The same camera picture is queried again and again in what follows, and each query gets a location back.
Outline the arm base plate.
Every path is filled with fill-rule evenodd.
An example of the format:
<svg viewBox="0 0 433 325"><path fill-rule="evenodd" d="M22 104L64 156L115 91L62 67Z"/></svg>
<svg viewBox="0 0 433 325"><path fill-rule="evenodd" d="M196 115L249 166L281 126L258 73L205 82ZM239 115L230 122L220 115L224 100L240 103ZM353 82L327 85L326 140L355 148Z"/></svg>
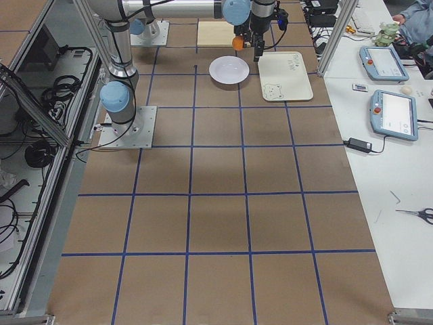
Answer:
<svg viewBox="0 0 433 325"><path fill-rule="evenodd" d="M102 150L151 149L156 115L156 106L138 106L135 120L129 126L112 123L106 113L104 123L109 123L110 126L102 127L98 145Z"/></svg>
<svg viewBox="0 0 433 325"><path fill-rule="evenodd" d="M168 41L169 21L154 20L144 24L141 20L130 23L132 47L164 47Z"/></svg>

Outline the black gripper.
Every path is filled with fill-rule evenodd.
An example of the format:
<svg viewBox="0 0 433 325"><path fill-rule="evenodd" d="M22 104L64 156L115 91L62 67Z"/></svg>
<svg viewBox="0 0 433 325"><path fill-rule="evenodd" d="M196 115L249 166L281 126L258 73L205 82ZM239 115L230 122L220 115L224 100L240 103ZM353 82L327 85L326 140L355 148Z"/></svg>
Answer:
<svg viewBox="0 0 433 325"><path fill-rule="evenodd" d="M263 35L269 30L272 21L276 21L280 30L285 31L288 25L288 13L280 7L280 1L253 0L249 24L234 26L235 40L237 42L250 42L252 31L252 46L254 48L254 61L258 62L263 55L265 40Z"/></svg>

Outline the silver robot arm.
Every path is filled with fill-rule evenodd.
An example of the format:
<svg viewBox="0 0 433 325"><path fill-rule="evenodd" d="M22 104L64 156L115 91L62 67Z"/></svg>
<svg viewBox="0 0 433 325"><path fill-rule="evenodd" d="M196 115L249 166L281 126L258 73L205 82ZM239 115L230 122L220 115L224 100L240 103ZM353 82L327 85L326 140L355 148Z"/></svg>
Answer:
<svg viewBox="0 0 433 325"><path fill-rule="evenodd" d="M134 67L130 19L122 1L86 1L91 13L102 19L108 30L108 44L104 46L109 57L109 82L101 88L99 98L112 124L116 137L128 137L136 132L137 116L135 90L138 72Z"/></svg>
<svg viewBox="0 0 433 325"><path fill-rule="evenodd" d="M159 18L214 18L233 25L232 47L241 51L247 45L254 49L254 61L265 50L264 34L276 21L287 31L288 13L279 1L89 1L90 8L105 20L112 40L129 35L129 24L135 19L153 21Z"/></svg>

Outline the person forearm blue sleeve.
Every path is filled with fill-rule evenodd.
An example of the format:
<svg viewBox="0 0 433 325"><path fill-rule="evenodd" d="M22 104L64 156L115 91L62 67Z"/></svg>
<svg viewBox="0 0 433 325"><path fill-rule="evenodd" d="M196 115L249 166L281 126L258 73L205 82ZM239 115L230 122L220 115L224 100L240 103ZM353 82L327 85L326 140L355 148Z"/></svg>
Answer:
<svg viewBox="0 0 433 325"><path fill-rule="evenodd" d="M398 22L400 33L409 43L424 43L432 36L432 1L414 1L392 19Z"/></svg>

